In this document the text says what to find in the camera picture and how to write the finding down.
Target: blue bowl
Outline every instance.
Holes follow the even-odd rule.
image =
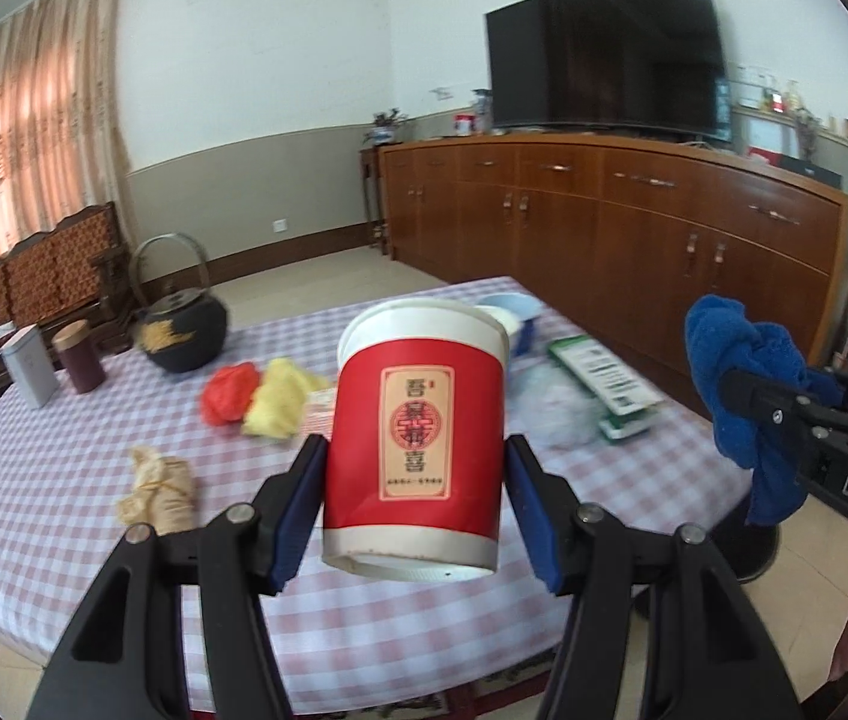
[[[496,293],[478,300],[478,306],[497,306],[505,308],[521,320],[521,334],[517,338],[517,346],[511,349],[512,357],[521,357],[529,351],[534,343],[534,319],[540,317],[544,304],[533,295],[524,293]]]

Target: blue gripper pad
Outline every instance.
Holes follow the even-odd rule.
[[[297,576],[307,543],[313,532],[321,504],[324,502],[326,450],[322,436],[308,436],[282,481],[290,500],[274,532],[274,561],[270,571],[276,591]]]
[[[548,591],[557,595],[564,584],[564,573],[560,560],[560,539],[540,495],[546,477],[547,474],[541,469],[523,436],[509,437],[504,445],[504,484],[507,486],[507,496],[514,517],[517,517],[534,576],[547,586]]]

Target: patterned curtain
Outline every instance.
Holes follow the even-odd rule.
[[[86,205],[120,201],[117,0],[36,0],[0,23],[0,255]]]

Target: television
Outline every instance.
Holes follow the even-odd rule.
[[[495,127],[731,140],[713,0],[525,0],[486,20]]]

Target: blue cloth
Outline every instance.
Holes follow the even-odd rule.
[[[836,406],[843,390],[833,376],[809,370],[790,333],[772,322],[751,323],[737,300],[705,295],[684,324],[687,357],[700,397],[714,418],[720,454],[742,469],[754,469],[747,522],[777,525],[800,509],[807,492],[797,482],[796,461],[784,456],[772,426],[733,415],[723,407],[718,381],[731,368],[804,389],[824,406]]]

